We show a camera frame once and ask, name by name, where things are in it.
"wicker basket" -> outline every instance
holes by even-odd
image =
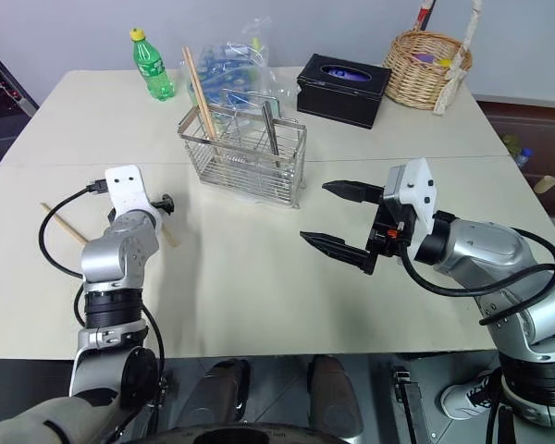
[[[431,109],[444,114],[466,72],[473,65],[469,45],[475,32],[481,0],[474,0],[473,14],[464,41],[444,34],[419,31],[431,1],[425,1],[412,31],[397,37],[388,51],[383,66],[391,68],[386,94],[395,102],[418,109]],[[449,67],[426,63],[414,55],[430,54],[435,59],[452,60]]]

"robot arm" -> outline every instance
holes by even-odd
[[[379,255],[396,255],[410,276],[428,290],[467,296],[469,289],[493,287],[537,265],[524,237],[512,228],[461,220],[444,212],[434,214],[436,188],[425,159],[392,168],[384,188],[345,180],[326,183],[323,188],[344,199],[378,204],[365,250],[323,233],[301,232],[321,252],[367,274],[374,271]],[[410,259],[432,265],[466,290],[426,285]],[[512,314],[502,313],[534,298],[552,277],[549,271],[531,273],[510,285],[473,291],[473,295],[484,316],[482,324],[487,325],[499,351],[508,403],[523,418],[555,427],[555,286],[536,303]]]
[[[157,208],[150,204],[136,166],[111,168],[105,177],[117,217],[82,252],[86,321],[69,397],[0,423],[0,442],[109,441],[158,391],[159,367],[142,346],[148,334],[142,285],[146,261],[158,251],[157,208],[174,207],[169,196]]]

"green plastic bottle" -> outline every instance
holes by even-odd
[[[139,28],[131,30],[129,37],[133,41],[133,61],[146,80],[150,95],[160,101],[171,98],[175,95],[175,86],[168,79],[165,64],[156,48],[146,42],[146,35]]]

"yellow bottle cap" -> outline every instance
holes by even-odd
[[[138,42],[139,40],[144,40],[146,38],[146,35],[144,34],[144,31],[140,28],[134,28],[129,32],[129,37],[134,42]]]

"gray wall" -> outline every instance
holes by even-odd
[[[470,0],[438,0],[430,29],[462,38]],[[128,31],[145,29],[175,67],[180,47],[238,36],[269,15],[272,66],[317,52],[378,63],[411,27],[421,0],[0,0],[0,58],[42,102],[71,69],[132,68]],[[474,41],[472,91],[555,102],[555,0],[487,0]]]

